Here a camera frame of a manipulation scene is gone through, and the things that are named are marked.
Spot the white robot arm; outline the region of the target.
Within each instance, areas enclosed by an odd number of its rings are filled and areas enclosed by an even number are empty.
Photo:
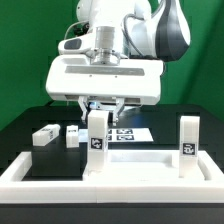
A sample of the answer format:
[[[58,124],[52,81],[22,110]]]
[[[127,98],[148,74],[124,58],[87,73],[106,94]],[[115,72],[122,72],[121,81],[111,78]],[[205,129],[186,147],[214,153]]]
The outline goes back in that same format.
[[[116,123],[126,109],[155,105],[165,64],[180,59],[190,30],[179,0],[79,0],[83,31],[58,44],[46,91],[76,101],[82,112],[107,110]]]

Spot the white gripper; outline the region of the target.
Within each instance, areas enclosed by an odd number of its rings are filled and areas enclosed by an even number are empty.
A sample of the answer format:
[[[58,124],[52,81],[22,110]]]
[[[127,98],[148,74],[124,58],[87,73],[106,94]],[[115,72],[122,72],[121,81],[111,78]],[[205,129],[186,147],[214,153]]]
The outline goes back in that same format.
[[[88,100],[113,103],[113,125],[119,120],[125,104],[155,105],[160,100],[161,60],[121,58],[118,65],[92,64],[90,35],[59,43],[60,55],[50,67],[46,91],[53,100],[77,101],[86,122]]]

